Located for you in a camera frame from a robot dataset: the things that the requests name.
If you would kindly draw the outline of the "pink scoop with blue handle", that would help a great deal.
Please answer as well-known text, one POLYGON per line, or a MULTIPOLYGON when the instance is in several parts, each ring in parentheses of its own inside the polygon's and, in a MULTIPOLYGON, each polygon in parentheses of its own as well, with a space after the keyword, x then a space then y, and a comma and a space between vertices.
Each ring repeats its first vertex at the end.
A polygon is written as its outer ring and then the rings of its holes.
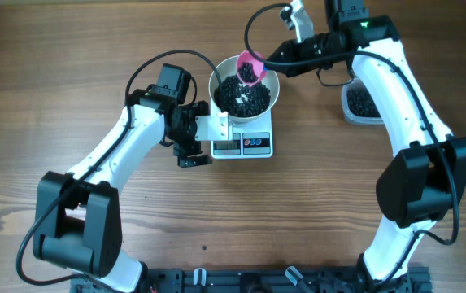
POLYGON ((264 63, 258 58, 262 58, 262 55, 259 54, 258 52, 255 52, 253 55, 248 51, 244 50, 238 57, 236 61, 236 73, 237 77, 240 79, 240 82, 243 85, 247 86, 253 86, 257 83, 260 83, 267 74, 267 70, 264 66, 264 63), (244 64, 249 64, 250 65, 250 72, 251 75, 255 77, 255 80, 252 78, 250 81, 245 81, 244 78, 242 77, 242 68, 244 64))

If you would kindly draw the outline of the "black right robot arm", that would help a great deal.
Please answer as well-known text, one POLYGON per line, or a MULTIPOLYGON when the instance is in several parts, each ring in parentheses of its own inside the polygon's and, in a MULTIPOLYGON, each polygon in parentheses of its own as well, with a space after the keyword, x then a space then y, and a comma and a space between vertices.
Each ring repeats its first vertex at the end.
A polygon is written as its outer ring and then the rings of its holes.
POLYGON ((406 60, 400 34, 386 15, 370 16, 361 1, 328 1, 329 29, 316 33, 300 1, 282 3, 295 31, 264 61, 296 77, 343 62, 370 96, 390 138, 393 159, 376 184, 381 223, 359 257, 351 288, 382 292, 403 286, 407 264, 446 214, 459 229, 466 186, 466 138, 456 138, 433 111, 406 60))

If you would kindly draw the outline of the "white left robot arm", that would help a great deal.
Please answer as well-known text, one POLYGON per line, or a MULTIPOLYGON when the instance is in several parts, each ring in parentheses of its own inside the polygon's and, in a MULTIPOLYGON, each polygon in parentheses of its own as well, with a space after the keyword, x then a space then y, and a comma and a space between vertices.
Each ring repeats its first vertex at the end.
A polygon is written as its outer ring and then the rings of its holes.
POLYGON ((128 92, 120 120, 67 173, 48 172, 37 187, 36 220, 28 238, 35 258, 71 278, 113 292, 149 292, 148 268, 122 249, 119 195, 150 149, 172 147, 182 168, 211 162, 196 139, 206 102, 185 101, 196 82, 184 68, 164 64, 159 79, 128 92))

